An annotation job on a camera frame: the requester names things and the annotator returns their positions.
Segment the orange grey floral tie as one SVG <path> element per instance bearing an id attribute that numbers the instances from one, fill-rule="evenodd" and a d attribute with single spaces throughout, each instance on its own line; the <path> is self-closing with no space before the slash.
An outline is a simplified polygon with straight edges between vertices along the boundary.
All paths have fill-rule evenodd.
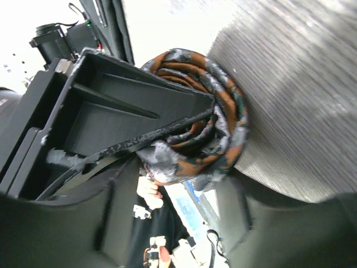
<path id="1" fill-rule="evenodd" d="M 247 143 L 249 117 L 243 91 L 214 60 L 190 50 L 171 49 L 141 69 L 214 97 L 214 109 L 207 117 L 137 151 L 153 183 L 189 180 L 195 191 L 210 190 L 228 175 Z"/>

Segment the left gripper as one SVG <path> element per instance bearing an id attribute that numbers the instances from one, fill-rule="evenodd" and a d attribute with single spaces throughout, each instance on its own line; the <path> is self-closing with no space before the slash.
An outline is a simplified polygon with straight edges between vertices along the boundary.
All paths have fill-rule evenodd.
<path id="1" fill-rule="evenodd" d="M 45 61 L 25 94 L 1 88 L 1 192 L 43 200 L 74 188 L 111 159 L 207 117 L 212 96 L 93 49 L 91 22 L 39 26 Z"/>

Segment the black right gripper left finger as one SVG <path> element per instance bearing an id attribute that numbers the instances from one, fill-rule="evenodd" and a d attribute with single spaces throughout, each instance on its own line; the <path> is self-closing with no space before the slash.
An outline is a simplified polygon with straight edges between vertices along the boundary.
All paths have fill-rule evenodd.
<path id="1" fill-rule="evenodd" d="M 138 172 L 132 156 L 52 201 L 2 195 L 1 266 L 125 266 Z"/>

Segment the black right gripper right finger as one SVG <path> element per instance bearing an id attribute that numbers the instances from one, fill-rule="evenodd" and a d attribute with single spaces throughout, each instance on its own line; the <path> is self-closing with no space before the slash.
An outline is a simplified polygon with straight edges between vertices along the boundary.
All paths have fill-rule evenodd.
<path id="1" fill-rule="evenodd" d="M 355 267 L 356 195 L 306 203 L 232 171 L 216 185 L 231 267 Z"/>

